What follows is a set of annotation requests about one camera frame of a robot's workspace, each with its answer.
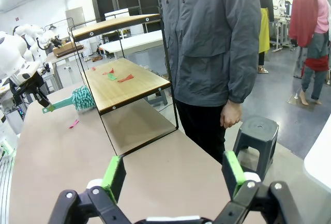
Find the person's left hand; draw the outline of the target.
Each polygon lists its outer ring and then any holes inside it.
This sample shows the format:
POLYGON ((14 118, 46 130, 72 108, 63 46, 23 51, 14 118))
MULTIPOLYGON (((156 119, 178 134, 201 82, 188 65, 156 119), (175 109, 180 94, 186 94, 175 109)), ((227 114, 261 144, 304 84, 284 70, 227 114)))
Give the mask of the person's left hand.
POLYGON ((242 105, 230 100, 224 105, 220 114, 220 125, 227 129, 237 124, 242 117, 242 105))

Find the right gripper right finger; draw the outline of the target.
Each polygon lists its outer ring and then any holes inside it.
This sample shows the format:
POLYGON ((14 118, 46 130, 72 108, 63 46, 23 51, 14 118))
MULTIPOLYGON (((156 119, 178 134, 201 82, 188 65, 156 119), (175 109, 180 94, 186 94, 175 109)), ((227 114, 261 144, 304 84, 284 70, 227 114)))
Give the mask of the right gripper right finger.
POLYGON ((266 223, 303 223, 284 181, 270 185, 246 178, 235 153, 223 153, 222 174, 231 200, 213 223, 243 223, 250 212, 259 212, 266 223))

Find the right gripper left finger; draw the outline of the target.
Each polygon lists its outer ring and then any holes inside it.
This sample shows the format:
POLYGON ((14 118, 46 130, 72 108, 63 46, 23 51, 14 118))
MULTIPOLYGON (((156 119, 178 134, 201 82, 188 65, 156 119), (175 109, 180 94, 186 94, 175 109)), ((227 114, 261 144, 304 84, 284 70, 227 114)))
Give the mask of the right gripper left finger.
POLYGON ((123 158, 112 157, 100 186, 80 194, 72 189, 59 194, 48 223, 88 223, 95 217, 103 223, 130 223, 117 206, 125 177, 123 158))

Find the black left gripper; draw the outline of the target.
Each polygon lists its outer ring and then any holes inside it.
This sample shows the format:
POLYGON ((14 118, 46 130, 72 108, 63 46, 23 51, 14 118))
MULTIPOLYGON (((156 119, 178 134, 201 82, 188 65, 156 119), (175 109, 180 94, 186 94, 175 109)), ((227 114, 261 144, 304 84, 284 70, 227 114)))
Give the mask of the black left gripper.
POLYGON ((10 77, 9 84, 14 97, 20 97, 22 94, 33 94, 38 103, 44 108, 48 108, 50 112, 55 110, 55 106, 51 105, 47 96, 41 90, 44 80, 39 74, 34 74, 21 84, 14 82, 14 78, 10 77))

